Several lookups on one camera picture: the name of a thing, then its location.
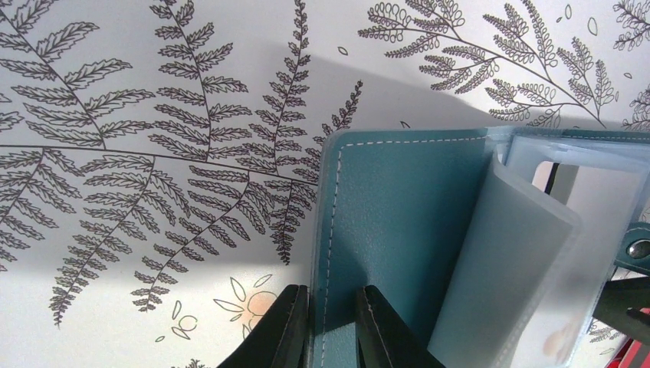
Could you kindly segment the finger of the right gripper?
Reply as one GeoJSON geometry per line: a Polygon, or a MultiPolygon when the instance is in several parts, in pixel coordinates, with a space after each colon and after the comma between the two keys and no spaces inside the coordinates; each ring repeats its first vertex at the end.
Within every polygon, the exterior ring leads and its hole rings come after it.
{"type": "Polygon", "coordinates": [[[607,281],[593,317],[649,345],[649,277],[607,281]]]}

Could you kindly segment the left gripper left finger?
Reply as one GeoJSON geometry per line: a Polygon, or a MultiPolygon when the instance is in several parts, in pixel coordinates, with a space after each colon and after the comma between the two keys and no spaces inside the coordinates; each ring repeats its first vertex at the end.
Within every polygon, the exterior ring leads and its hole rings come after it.
{"type": "Polygon", "coordinates": [[[308,290],[290,284],[219,368],[305,367],[308,290]]]}

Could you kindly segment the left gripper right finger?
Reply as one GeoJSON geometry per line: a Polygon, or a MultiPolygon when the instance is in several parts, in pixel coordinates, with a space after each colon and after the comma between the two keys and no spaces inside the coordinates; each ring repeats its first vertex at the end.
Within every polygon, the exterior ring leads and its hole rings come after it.
{"type": "Polygon", "coordinates": [[[368,285],[355,295],[358,367],[443,368],[416,339],[378,287],[368,285]]]}

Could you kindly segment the white card with black stripe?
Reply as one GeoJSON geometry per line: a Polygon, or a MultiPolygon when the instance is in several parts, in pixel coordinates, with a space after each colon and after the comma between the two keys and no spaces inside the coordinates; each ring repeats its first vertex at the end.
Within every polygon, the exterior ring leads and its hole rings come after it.
{"type": "Polygon", "coordinates": [[[618,231],[632,217],[642,175],[543,161],[537,166],[532,183],[579,215],[586,228],[618,231]]]}

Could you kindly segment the teal card holder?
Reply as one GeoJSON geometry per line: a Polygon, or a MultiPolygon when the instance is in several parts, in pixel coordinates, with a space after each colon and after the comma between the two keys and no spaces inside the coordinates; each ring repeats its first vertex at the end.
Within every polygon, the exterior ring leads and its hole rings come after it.
{"type": "Polygon", "coordinates": [[[607,281],[649,277],[649,135],[491,127],[342,131],[323,145],[309,367],[358,367],[378,287],[444,367],[566,367],[607,281]],[[627,225],[586,228],[543,161],[640,173],[627,225]]]}

